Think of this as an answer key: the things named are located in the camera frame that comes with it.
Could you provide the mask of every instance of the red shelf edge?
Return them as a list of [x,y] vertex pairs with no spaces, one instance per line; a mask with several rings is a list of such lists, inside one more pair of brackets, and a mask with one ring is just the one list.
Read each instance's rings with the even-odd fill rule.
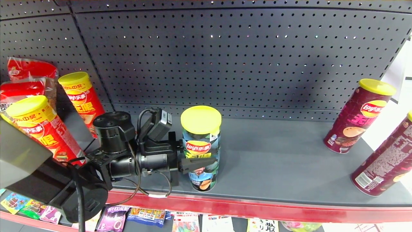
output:
[[31,218],[26,218],[26,217],[19,216],[19,215],[13,215],[11,213],[6,213],[6,212],[0,212],[0,218],[9,220],[15,223],[32,226],[35,228],[57,231],[57,232],[78,232],[79,231],[78,229],[74,229],[68,226],[56,225],[53,223],[43,222],[40,220],[34,220]]
[[[118,202],[131,193],[109,192],[108,203]],[[171,211],[191,211],[240,218],[263,218],[319,223],[405,222],[412,218],[412,207],[340,207],[246,201],[203,196],[170,195],[157,199],[137,194],[126,205]]]

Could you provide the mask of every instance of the red chip can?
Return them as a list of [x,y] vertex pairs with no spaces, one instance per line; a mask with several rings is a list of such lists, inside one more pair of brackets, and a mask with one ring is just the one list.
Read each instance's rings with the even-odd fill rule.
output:
[[351,175],[353,184],[379,196],[412,170],[412,111]]
[[396,89],[385,82],[362,79],[345,104],[323,143],[332,151],[345,154],[375,121]]
[[[45,96],[24,98],[9,106],[6,112],[23,131],[49,149],[56,160],[67,162],[84,156],[83,150]],[[81,165],[84,160],[74,163]]]
[[70,73],[60,77],[59,83],[83,119],[91,135],[97,138],[93,120],[105,112],[91,85],[89,75],[86,72]]

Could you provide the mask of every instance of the robotic arm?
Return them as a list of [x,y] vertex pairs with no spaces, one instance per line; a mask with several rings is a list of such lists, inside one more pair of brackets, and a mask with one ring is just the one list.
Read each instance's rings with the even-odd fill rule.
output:
[[[114,181],[168,172],[171,186],[176,186],[178,172],[185,174],[215,162],[214,158],[179,160],[183,146],[181,140],[176,141],[175,132],[169,132],[171,115],[161,109],[145,111],[151,115],[138,128],[138,138],[126,112],[105,113],[94,119],[101,147],[86,155],[86,163],[75,175],[70,165],[53,159],[49,150],[0,118],[0,188],[58,208],[69,222],[77,223],[79,195],[74,176],[83,190],[84,218],[89,220],[105,207]],[[169,139],[161,141],[167,133]]]

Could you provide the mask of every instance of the potato chip can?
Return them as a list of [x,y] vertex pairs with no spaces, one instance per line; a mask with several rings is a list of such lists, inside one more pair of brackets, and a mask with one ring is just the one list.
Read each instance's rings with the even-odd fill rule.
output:
[[70,73],[60,77],[59,83],[83,119],[91,135],[97,138],[93,120],[105,112],[91,85],[89,75],[86,72]]
[[362,79],[343,107],[323,143],[332,151],[345,154],[375,121],[396,89],[379,80]]
[[412,170],[412,111],[351,175],[353,184],[379,196]]
[[[17,101],[6,112],[22,130],[49,149],[56,160],[69,161],[84,156],[45,96],[32,96]],[[84,160],[75,163],[81,165]]]
[[222,115],[213,107],[195,106],[186,109],[180,121],[185,157],[217,159],[215,163],[189,173],[193,188],[207,192],[216,185],[218,175]]

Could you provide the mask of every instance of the yellow lid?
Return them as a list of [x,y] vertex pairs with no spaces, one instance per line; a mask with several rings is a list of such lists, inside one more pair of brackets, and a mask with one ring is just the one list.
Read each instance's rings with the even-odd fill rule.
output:
[[6,109],[6,113],[11,117],[19,117],[29,114],[37,109],[42,109],[48,105],[47,97],[44,95],[32,96],[12,104]]
[[59,78],[58,82],[61,85],[74,85],[89,79],[89,75],[86,72],[69,73]]
[[396,89],[393,86],[375,79],[362,79],[359,81],[359,86],[367,91],[385,96],[392,96],[396,93]]
[[195,106],[180,117],[182,127],[190,133],[204,135],[215,132],[222,124],[222,115],[213,107]]
[[412,110],[409,111],[409,113],[408,113],[408,119],[409,119],[410,121],[412,121]]

